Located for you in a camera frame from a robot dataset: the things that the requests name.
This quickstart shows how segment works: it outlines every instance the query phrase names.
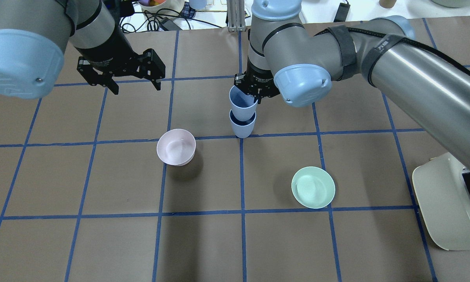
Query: bowl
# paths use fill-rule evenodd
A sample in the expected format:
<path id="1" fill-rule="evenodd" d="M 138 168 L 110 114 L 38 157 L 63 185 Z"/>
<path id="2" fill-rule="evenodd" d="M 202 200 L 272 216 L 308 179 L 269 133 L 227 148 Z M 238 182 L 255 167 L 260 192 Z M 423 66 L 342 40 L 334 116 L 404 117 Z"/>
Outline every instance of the bowl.
<path id="1" fill-rule="evenodd" d="M 329 205 L 336 193 L 332 177 L 323 169 L 307 166 L 296 172 L 291 182 L 294 198 L 310 209 Z"/>
<path id="2" fill-rule="evenodd" d="M 195 137 L 181 128 L 167 131 L 158 140 L 158 158 L 171 166 L 183 166 L 189 163 L 195 155 Z"/>

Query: stacked cup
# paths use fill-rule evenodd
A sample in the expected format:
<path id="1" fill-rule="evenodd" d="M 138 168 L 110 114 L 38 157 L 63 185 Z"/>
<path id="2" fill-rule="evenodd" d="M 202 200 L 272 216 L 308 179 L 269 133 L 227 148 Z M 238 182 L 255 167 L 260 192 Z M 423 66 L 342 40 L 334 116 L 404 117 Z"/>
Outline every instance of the stacked cup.
<path id="1" fill-rule="evenodd" d="M 230 89 L 230 103 L 231 128 L 238 138 L 246 138 L 253 132 L 258 103 L 236 86 Z"/>

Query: mint green bowl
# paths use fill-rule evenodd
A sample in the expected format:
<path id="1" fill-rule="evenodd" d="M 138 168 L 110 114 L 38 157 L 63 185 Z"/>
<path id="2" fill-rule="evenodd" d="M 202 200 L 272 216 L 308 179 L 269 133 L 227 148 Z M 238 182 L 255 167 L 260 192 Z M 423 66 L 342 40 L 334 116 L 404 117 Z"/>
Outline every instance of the mint green bowl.
<path id="1" fill-rule="evenodd" d="M 296 172 L 291 182 L 294 198 L 310 209 L 329 205 L 336 193 L 332 177 L 323 169 L 307 166 Z"/>

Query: black plug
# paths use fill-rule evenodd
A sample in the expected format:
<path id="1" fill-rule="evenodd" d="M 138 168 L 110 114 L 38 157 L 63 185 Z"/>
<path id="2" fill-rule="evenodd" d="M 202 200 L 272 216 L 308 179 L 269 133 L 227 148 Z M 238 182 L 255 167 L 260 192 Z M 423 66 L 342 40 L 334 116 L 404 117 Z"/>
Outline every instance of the black plug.
<path id="1" fill-rule="evenodd" d="M 334 17 L 334 22 L 344 22 L 346 21 L 346 16 L 348 16 L 348 11 L 350 10 L 350 4 L 340 3 L 336 16 Z"/>

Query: tangled black wire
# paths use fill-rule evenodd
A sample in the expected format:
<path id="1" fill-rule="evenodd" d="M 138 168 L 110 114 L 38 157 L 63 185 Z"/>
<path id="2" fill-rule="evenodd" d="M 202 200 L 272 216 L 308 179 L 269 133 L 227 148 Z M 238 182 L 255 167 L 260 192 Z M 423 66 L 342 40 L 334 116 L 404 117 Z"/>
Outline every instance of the tangled black wire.
<path id="1" fill-rule="evenodd" d="M 177 16 L 170 15 L 170 14 L 160 14 L 161 11 L 172 11 L 172 12 L 176 13 Z M 186 21 L 186 23 L 188 24 L 189 29 L 192 29 L 192 26 L 190 25 L 190 22 L 188 20 L 201 22 L 201 23 L 205 23 L 205 24 L 208 24 L 208 25 L 212 25 L 214 27 L 222 28 L 219 25 L 215 25 L 213 23 L 209 23 L 209 22 L 206 22 L 206 21 L 197 20 L 195 18 L 188 19 L 186 16 L 183 16 L 179 11 L 175 11 L 175 10 L 169 9 L 169 8 L 159 9 L 155 13 L 152 13 L 150 11 L 142 11 L 142 12 L 137 11 L 137 12 L 135 12 L 135 14 L 144 14 L 144 16 L 146 17 L 146 20 L 144 21 L 144 23 L 142 23 L 140 25 L 140 27 L 136 28 L 131 23 L 124 23 L 124 19 L 126 17 L 121 18 L 120 23 L 119 23 L 119 27 L 120 27 L 120 29 L 122 30 L 123 33 L 141 33 L 141 32 L 158 31 L 162 27 L 162 24 L 160 23 L 160 21 L 163 20 L 164 17 L 183 18 Z M 146 25 L 146 30 L 138 32 L 138 30 L 140 30 L 144 25 Z"/>

